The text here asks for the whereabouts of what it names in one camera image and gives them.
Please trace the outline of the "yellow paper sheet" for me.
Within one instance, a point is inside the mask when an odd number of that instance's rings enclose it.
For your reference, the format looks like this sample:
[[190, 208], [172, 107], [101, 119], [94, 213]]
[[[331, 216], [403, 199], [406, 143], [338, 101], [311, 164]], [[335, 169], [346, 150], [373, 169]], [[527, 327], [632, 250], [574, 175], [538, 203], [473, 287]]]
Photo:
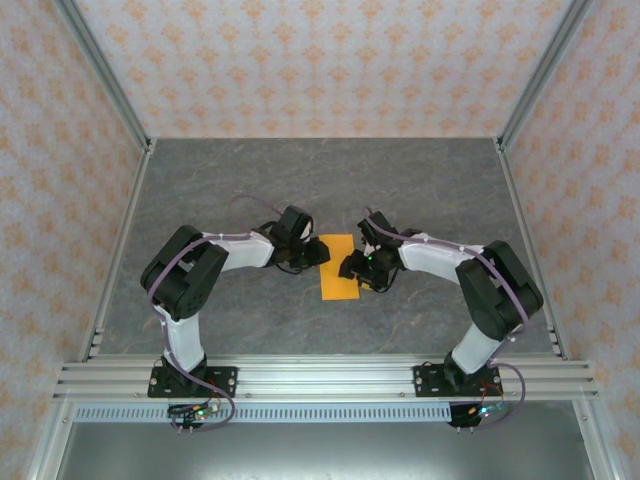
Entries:
[[319, 267], [322, 300], [358, 300], [360, 287], [357, 281], [339, 276], [342, 262], [355, 250], [353, 235], [323, 234], [319, 239], [328, 247], [330, 257]]

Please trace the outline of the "aluminium mounting beam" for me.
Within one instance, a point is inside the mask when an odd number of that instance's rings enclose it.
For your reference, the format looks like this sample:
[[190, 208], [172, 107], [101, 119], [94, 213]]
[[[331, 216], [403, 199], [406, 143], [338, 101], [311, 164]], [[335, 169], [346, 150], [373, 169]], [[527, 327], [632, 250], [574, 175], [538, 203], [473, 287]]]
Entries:
[[[255, 402], [408, 402], [415, 397], [413, 367], [419, 355], [221, 355], [213, 366], [239, 370], [235, 399]], [[56, 400], [125, 402], [147, 397], [149, 355], [97, 355], [63, 365]], [[515, 354], [494, 362], [504, 397], [515, 401], [599, 400], [604, 389], [588, 362], [553, 354]]]

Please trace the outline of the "grey metal panel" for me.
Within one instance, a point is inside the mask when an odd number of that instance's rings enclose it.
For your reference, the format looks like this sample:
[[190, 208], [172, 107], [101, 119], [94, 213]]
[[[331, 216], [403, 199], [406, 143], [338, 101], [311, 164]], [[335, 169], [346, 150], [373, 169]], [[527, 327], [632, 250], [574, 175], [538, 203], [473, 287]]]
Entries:
[[77, 424], [57, 480], [594, 480], [579, 434], [441, 424]]

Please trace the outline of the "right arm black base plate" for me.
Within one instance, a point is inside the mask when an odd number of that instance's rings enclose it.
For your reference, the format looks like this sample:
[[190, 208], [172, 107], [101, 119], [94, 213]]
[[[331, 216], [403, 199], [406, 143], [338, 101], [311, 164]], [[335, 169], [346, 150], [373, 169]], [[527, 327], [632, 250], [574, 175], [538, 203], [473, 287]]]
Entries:
[[501, 397], [504, 393], [498, 368], [482, 367], [466, 374], [444, 364], [424, 363], [413, 367], [417, 397]]

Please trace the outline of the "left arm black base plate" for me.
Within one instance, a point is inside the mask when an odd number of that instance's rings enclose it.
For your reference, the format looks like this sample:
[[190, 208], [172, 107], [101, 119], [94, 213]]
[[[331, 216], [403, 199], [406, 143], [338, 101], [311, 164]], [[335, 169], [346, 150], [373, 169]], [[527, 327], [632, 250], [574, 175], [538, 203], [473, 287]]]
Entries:
[[[193, 375], [234, 398], [238, 373], [237, 367], [206, 366], [197, 369]], [[177, 371], [164, 366], [153, 367], [151, 370], [147, 389], [149, 398], [204, 398], [212, 394], [213, 392], [209, 388], [194, 384]]]

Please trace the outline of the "aluminium table side rail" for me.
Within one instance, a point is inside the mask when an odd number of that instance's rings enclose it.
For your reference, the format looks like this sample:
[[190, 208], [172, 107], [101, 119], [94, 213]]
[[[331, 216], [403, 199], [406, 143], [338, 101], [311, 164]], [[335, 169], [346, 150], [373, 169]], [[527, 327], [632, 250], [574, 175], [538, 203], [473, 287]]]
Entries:
[[82, 346], [79, 351], [78, 361], [86, 362], [90, 356], [94, 337], [103, 331], [105, 317], [113, 295], [114, 285], [117, 280], [118, 271], [122, 262], [124, 250], [129, 238], [129, 232], [142, 191], [149, 162], [154, 154], [157, 138], [151, 138], [144, 146], [136, 170], [133, 186], [130, 189], [125, 209], [118, 227], [116, 243], [111, 256], [109, 268], [103, 282], [101, 295], [99, 298], [97, 311], [94, 319], [90, 321], [88, 330], [84, 336]]
[[498, 156], [498, 159], [505, 177], [505, 181], [507, 184], [507, 188], [509, 190], [509, 194], [514, 206], [514, 210], [518, 220], [524, 246], [525, 246], [527, 256], [530, 262], [530, 266], [532, 269], [532, 276], [543, 296], [543, 300], [544, 300], [543, 312], [544, 312], [545, 321], [547, 325], [547, 331], [549, 333], [549, 339], [552, 343], [552, 350], [554, 354], [556, 356], [559, 356], [563, 361], [568, 361], [571, 359], [571, 353], [568, 350], [566, 345], [566, 335], [563, 331], [562, 325], [558, 323], [555, 312], [553, 311], [553, 307], [550, 303], [548, 291], [547, 291], [545, 280], [544, 280], [544, 275], [538, 261], [535, 245], [533, 242], [533, 237], [531, 235], [529, 225], [527, 223], [522, 201], [520, 199], [519, 193], [516, 188], [514, 175], [513, 175], [511, 166], [509, 164], [506, 149], [502, 145], [498, 137], [493, 138], [493, 143], [494, 143], [496, 154]]

